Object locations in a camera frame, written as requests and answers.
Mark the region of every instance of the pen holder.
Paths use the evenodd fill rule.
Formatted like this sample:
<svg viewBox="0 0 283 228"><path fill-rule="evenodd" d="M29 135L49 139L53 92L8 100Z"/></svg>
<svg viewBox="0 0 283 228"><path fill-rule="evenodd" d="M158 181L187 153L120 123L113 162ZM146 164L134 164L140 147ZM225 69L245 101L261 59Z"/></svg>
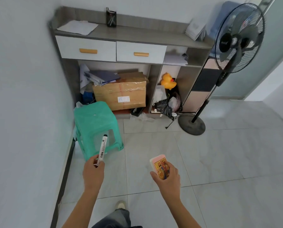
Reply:
<svg viewBox="0 0 283 228"><path fill-rule="evenodd" d="M116 27L116 12L106 11L106 25L108 27Z"/></svg>

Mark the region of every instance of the rubber duck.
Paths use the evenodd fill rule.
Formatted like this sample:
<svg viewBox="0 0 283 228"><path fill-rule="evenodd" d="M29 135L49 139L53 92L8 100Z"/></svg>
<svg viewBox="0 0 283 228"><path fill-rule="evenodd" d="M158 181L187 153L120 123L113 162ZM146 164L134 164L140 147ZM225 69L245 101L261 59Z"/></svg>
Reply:
<svg viewBox="0 0 283 228"><path fill-rule="evenodd" d="M161 85L163 85L165 89L171 90L177 85L177 83L169 73L165 73L162 77Z"/></svg>

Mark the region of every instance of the electric fan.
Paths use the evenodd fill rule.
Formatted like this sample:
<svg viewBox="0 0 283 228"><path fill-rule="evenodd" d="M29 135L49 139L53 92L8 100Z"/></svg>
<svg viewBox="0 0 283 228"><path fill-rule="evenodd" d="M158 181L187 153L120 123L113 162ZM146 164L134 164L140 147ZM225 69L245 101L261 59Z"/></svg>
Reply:
<svg viewBox="0 0 283 228"><path fill-rule="evenodd" d="M263 13L252 3L239 5L228 14L220 26L213 48L214 59L222 73L196 114L183 113L179 116L178 123L184 131L192 135L201 135L205 132L206 126L199 115L208 104L215 88L231 73L242 70L253 60L260 49L264 31Z"/></svg>

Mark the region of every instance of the orange drawer handle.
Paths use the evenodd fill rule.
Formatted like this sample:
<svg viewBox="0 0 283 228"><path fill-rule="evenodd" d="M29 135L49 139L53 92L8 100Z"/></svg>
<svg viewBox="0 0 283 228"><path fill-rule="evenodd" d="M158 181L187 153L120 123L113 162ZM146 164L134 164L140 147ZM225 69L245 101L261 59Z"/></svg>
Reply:
<svg viewBox="0 0 283 228"><path fill-rule="evenodd" d="M149 53L134 52L134 56L149 57Z"/></svg>
<svg viewBox="0 0 283 228"><path fill-rule="evenodd" d="M93 53L97 54L97 49L79 49L81 53Z"/></svg>

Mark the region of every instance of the person's left hand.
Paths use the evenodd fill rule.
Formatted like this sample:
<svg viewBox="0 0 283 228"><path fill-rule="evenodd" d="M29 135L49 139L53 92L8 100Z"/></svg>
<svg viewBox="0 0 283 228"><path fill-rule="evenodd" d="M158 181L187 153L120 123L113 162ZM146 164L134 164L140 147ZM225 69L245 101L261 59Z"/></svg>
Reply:
<svg viewBox="0 0 283 228"><path fill-rule="evenodd" d="M101 188L101 184L103 183L104 178L104 167L105 163L101 161L99 166L96 168L93 164L97 163L98 154L90 157L88 161L86 161L83 168L83 180L85 186L85 192L90 192L94 194L98 194Z"/></svg>

